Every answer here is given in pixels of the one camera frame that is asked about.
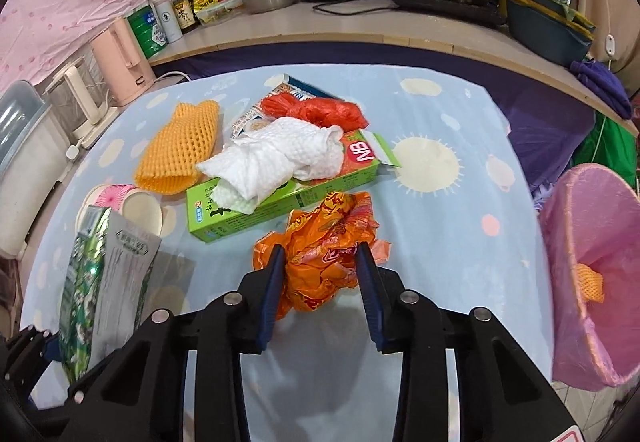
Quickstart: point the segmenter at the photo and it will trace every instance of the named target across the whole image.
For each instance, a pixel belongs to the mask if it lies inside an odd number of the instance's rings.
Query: wooden counter
[[[363,0],[334,7],[335,11],[394,6],[391,0]],[[357,16],[314,12],[296,3],[264,14],[240,14],[218,25],[198,28],[169,44],[149,62],[152,66],[206,52],[252,44],[296,41],[353,41],[423,48],[494,64],[552,86],[589,105],[638,135],[630,120],[622,120],[567,70],[537,56],[498,30],[445,17],[403,11],[379,11]]]

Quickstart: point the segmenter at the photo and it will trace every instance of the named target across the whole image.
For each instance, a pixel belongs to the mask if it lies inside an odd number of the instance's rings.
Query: metal screw
[[[418,302],[418,299],[420,299],[420,296],[418,296],[413,290],[405,290],[400,295],[402,303],[407,303],[408,305],[415,305]]]
[[[222,300],[225,302],[225,305],[229,305],[230,307],[239,305],[242,302],[242,294],[239,292],[229,292]]]
[[[169,317],[171,317],[169,310],[164,308],[160,308],[151,314],[151,320],[157,325],[164,323]]]
[[[482,321],[486,323],[489,319],[491,319],[491,312],[484,307],[478,307],[474,310],[474,317],[478,321]]]

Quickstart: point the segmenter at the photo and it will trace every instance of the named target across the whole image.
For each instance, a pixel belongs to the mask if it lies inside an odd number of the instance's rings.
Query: pink dot
[[[482,230],[487,236],[500,234],[500,221],[494,215],[484,215],[481,224]]]

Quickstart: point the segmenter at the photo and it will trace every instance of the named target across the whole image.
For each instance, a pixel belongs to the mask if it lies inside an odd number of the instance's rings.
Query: crumpled orange wrapper
[[[340,288],[355,288],[355,253],[365,241],[376,263],[389,258],[391,244],[376,239],[379,224],[373,219],[369,193],[329,193],[306,213],[292,211],[284,234],[270,232],[254,246],[254,269],[267,266],[274,245],[287,253],[284,285],[276,319],[291,308],[312,312]]]

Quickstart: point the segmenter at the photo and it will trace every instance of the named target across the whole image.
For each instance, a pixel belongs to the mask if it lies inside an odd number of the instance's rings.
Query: paper towel
[[[282,117],[232,139],[196,167],[208,177],[220,178],[211,193],[220,207],[250,215],[291,177],[307,181],[336,176],[344,158],[340,138],[338,126],[321,128]]]

